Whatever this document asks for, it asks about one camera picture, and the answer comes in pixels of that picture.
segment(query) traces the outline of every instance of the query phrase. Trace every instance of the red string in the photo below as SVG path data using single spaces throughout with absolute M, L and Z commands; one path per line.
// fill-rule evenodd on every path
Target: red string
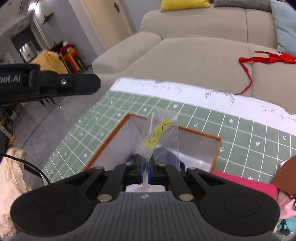
M 253 83 L 253 79 L 252 79 L 251 75 L 249 74 L 249 70 L 244 65 L 245 62 L 259 62 L 259 63 L 264 63 L 264 64 L 271 64 L 271 63 L 283 61 L 283 62 L 289 63 L 289 64 L 296 63 L 296 59 L 293 56 L 289 55 L 288 53 L 283 53 L 281 55 L 278 55 L 275 53 L 264 52 L 264 51 L 254 51 L 254 53 L 266 53 L 266 54 L 268 54 L 268 58 L 264 58 L 264 57 L 251 57 L 251 58 L 240 57 L 239 58 L 239 60 L 238 60 L 239 64 L 242 66 L 242 68 L 246 72 L 250 82 L 249 82 L 249 85 L 246 88 L 244 88 L 244 90 L 242 92 L 235 94 L 235 95 L 240 95 L 240 94 L 246 92 L 251 87 L 251 85 Z

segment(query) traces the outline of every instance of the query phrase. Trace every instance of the sofa armrest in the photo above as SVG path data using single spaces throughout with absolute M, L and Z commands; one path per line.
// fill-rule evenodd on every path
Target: sofa armrest
M 162 38 L 154 33 L 136 33 L 95 59 L 92 64 L 94 73 L 121 73 L 161 41 Z

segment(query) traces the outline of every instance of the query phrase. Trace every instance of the sofa cushion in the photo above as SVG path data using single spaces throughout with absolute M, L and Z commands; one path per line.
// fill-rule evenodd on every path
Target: sofa cushion
M 234 7 L 199 8 L 186 11 L 147 13 L 142 20 L 141 31 L 170 37 L 216 37 L 248 42 L 244 9 Z
M 277 37 L 272 14 L 246 9 L 248 42 L 276 49 Z
M 140 32 L 115 45 L 93 61 L 96 74 L 121 73 L 162 38 L 154 33 Z
M 275 49 L 249 44 L 250 52 L 266 51 L 277 53 Z M 264 56 L 263 53 L 252 53 L 252 56 Z M 296 113 L 296 65 L 282 62 L 274 64 L 253 63 L 252 97 L 277 104 L 284 109 Z
M 238 63 L 250 57 L 246 43 L 208 37 L 167 38 L 127 68 L 121 76 L 174 81 L 238 93 L 249 80 Z M 244 93 L 251 96 L 251 88 Z
M 269 0 L 214 0 L 214 7 L 241 7 L 271 12 Z

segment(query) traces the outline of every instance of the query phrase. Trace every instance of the black round pad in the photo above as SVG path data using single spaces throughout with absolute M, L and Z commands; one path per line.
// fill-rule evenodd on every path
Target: black round pad
M 82 225 L 92 205 L 83 189 L 74 185 L 51 184 L 20 196 L 10 215 L 17 230 L 33 236 L 64 234 Z
M 248 217 L 254 215 L 258 211 L 259 204 L 249 197 L 231 197 L 226 200 L 225 208 L 234 216 Z
M 200 213 L 216 229 L 243 237 L 274 229 L 279 207 L 267 194 L 232 182 L 209 190 L 200 202 Z

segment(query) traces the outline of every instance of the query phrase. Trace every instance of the handwriting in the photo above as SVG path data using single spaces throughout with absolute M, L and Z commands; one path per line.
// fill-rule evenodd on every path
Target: handwriting
M 266 106 L 260 106 L 262 109 L 262 111 L 266 112 L 266 113 L 271 113 L 271 114 L 275 114 L 275 115 L 278 115 L 280 118 L 282 119 L 289 119 L 289 120 L 292 120 L 293 122 L 296 123 L 296 118 L 293 118 L 293 117 L 290 117 L 290 116 L 294 116 L 292 115 L 290 112 L 287 112 L 284 113 L 284 112 L 276 112 L 276 109 L 273 109 L 273 108 L 269 108 L 269 107 L 266 107 Z
M 135 85 L 135 86 L 140 86 L 142 88 L 150 87 L 153 90 L 160 89 L 160 90 L 164 90 L 165 92 L 169 92 L 169 91 L 173 90 L 173 91 L 176 91 L 177 94 L 180 94 L 183 91 L 183 89 L 180 87 L 172 87 L 172 86 L 164 85 L 161 83 L 157 84 L 157 83 L 147 83 L 145 81 L 133 81 L 133 82 L 131 82 L 131 84 Z
M 209 97 L 211 97 L 212 96 L 212 94 L 214 94 L 215 93 L 215 95 L 216 94 L 224 94 L 226 97 L 229 97 L 229 101 L 231 102 L 231 104 L 233 104 L 234 102 L 235 102 L 235 98 L 231 95 L 231 94 L 229 94 L 229 93 L 226 93 L 226 92 L 219 92 L 219 91 L 211 91 L 211 92 L 208 92 L 208 93 L 206 93 L 205 94 L 205 98 L 207 99 L 207 98 L 209 98 Z

